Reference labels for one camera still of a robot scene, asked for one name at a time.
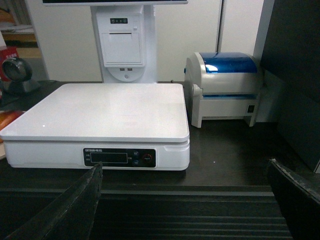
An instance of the white printer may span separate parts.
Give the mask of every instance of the white printer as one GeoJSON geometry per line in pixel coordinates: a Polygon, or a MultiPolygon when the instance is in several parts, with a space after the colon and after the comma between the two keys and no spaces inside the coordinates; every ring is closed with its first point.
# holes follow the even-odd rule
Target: white printer
{"type": "Polygon", "coordinates": [[[185,101],[191,125],[202,120],[257,118],[263,74],[257,61],[241,52],[194,52],[184,70],[185,101]]]}

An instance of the blue printer cover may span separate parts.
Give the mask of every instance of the blue printer cover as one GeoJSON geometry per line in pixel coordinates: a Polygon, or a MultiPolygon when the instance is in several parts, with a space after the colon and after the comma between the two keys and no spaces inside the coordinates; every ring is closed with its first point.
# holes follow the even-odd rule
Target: blue printer cover
{"type": "Polygon", "coordinates": [[[207,74],[257,73],[254,61],[241,52],[199,52],[207,74]]]}

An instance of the orange object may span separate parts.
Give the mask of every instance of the orange object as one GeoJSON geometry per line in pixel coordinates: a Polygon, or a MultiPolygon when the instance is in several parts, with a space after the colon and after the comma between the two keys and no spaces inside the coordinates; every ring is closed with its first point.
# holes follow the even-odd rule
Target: orange object
{"type": "Polygon", "coordinates": [[[4,129],[24,112],[19,110],[8,110],[0,113],[0,130],[4,129]]]}

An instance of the monitor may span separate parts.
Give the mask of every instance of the monitor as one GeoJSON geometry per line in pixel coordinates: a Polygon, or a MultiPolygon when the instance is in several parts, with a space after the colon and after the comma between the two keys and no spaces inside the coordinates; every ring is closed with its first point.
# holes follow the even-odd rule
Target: monitor
{"type": "Polygon", "coordinates": [[[42,0],[46,6],[123,6],[187,4],[187,0],[42,0]]]}

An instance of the scale platform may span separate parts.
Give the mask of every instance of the scale platform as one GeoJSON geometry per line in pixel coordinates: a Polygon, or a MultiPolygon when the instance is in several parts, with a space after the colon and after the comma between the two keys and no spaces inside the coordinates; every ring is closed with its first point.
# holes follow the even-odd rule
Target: scale platform
{"type": "Polygon", "coordinates": [[[69,83],[0,131],[14,168],[180,171],[190,161],[183,86],[69,83]]]}

